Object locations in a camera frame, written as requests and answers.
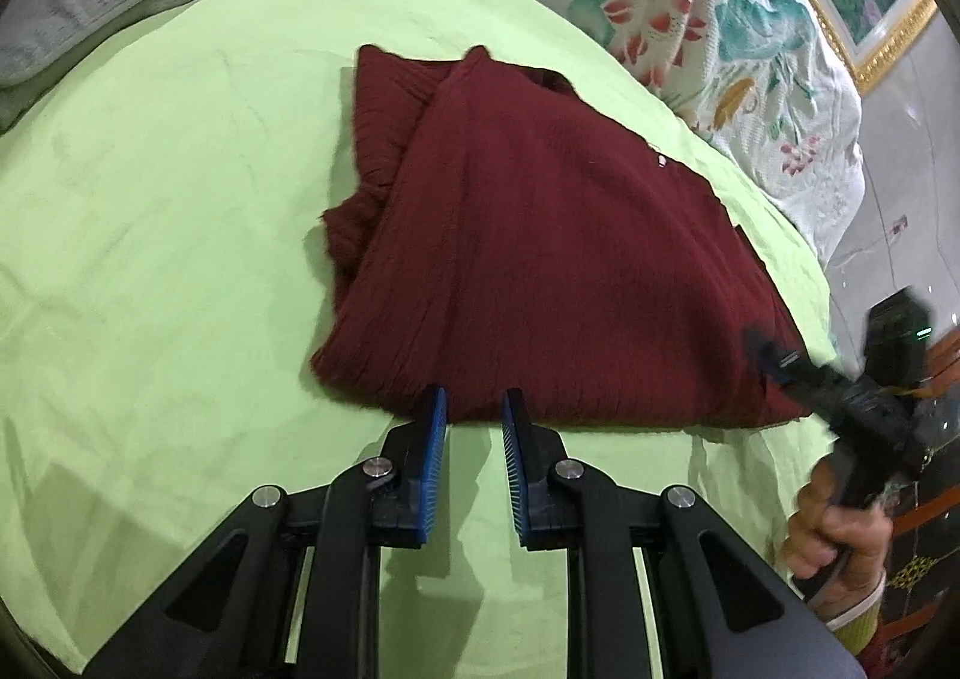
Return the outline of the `person's right hand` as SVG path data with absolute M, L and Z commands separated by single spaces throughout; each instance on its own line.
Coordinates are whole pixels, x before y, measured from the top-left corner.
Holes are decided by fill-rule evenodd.
M 850 553 L 843 569 L 809 604 L 823 620 L 854 608 L 880 587 L 893 533 L 882 503 L 869 510 L 844 509 L 832 502 L 834 490 L 832 460 L 825 456 L 797 493 L 796 511 L 781 546 L 781 559 L 800 580 L 833 564 L 841 551 Z

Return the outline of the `red and yellow sleeve forearm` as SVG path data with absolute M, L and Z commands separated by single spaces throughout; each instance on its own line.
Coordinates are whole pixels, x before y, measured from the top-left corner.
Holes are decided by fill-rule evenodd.
M 846 650 L 859 656 L 877 640 L 885 587 L 885 570 L 877 572 L 870 585 L 850 587 L 835 578 L 823 590 L 822 598 L 811 604 L 811 610 Z

